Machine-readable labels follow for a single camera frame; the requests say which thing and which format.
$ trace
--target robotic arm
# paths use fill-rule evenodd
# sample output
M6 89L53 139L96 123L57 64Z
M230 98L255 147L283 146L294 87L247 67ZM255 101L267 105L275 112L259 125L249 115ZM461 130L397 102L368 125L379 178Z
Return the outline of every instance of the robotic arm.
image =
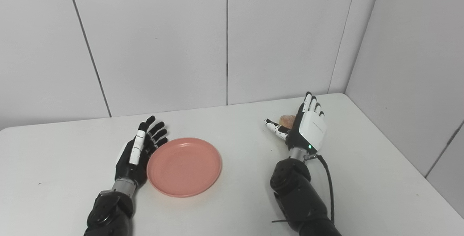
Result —
M311 186L311 175L305 165L307 160L318 158L330 173L322 156L316 153L323 144L326 125L324 112L310 92L298 109L292 129L266 119L266 126L285 140L289 157L277 163L270 179L274 196L289 226L300 236L341 236L328 218L327 208Z
M116 164L115 182L111 190L100 192L93 210L87 218L84 236L127 236L131 232L130 220L134 214L132 197L136 189L146 182L146 165L150 156L167 142L164 122L149 126L155 121L149 117L139 125L134 139L126 147Z

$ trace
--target fingertip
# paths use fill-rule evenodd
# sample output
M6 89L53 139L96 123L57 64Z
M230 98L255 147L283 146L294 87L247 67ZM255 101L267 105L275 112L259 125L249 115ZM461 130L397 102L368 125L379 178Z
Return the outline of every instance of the fingertip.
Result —
M148 117L148 119L146 119L145 122L146 122L146 124L148 126L150 126L155 120L156 120L156 117L154 117L154 115L152 115L152 116Z
M315 96L312 96L311 97L311 102L310 102L310 107L308 109L308 111L314 111L315 109L315 103L318 101L318 99L315 97Z
M166 142L167 142L167 137L163 137L161 140L159 140L156 143L156 147L159 148L159 147L161 147L161 145L164 145Z
M303 101L303 104L301 104L301 107L300 107L300 112L306 112L309 107L310 107L310 104L311 104L311 92L307 92L306 93L306 97L304 98L304 101Z
M273 126L275 127L278 127L279 124L277 124L276 122L273 122L271 121L270 119L266 119L266 126L269 127L268 124L272 124Z
M148 129L148 125L146 124L146 122L141 122L138 130L146 132L147 129Z
M154 125L150 130L149 130L149 134L150 136L153 136L154 134L156 134L156 132L158 132L159 129L163 128L165 125L164 125L164 122L159 122L158 124Z

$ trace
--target silver cylinder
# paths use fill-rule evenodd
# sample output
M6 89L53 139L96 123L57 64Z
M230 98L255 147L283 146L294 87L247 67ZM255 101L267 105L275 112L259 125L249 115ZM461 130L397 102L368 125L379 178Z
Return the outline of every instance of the silver cylinder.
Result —
M121 178L115 181L112 191L119 191L132 198L136 191L136 183L130 179Z
M307 155L307 154L308 154L308 151L306 151L303 148L299 148L299 147L293 147L289 151L289 157L290 158L297 159L297 160L300 160L302 162L305 162L305 155Z

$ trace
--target black cable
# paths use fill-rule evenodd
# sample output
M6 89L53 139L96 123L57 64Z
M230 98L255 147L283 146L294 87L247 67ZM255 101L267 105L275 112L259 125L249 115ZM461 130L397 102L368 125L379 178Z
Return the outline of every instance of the black cable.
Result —
M330 220L332 221L332 223L334 223L334 209L335 208L334 208L334 188L332 186L332 178L330 176L330 171L328 170L327 163L324 160L324 158L322 157L322 155L317 154L315 156L316 156L316 158L318 158L320 163L322 163L322 165L325 168L325 171L327 172L328 187L329 187L329 190L330 190Z

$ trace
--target white wall panel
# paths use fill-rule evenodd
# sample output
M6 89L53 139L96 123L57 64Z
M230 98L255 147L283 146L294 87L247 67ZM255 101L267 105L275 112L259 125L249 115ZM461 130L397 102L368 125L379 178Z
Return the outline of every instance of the white wall panel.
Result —
M462 0L376 0L347 95L423 174L464 119Z
M0 129L108 116L71 0L0 10Z
M454 140L427 177L435 189L464 217L464 130Z
M346 91L375 2L376 0L351 1L340 49L333 68L329 93L344 93Z
M226 0L76 0L113 116L226 103Z
M350 0L228 0L229 104L328 91Z

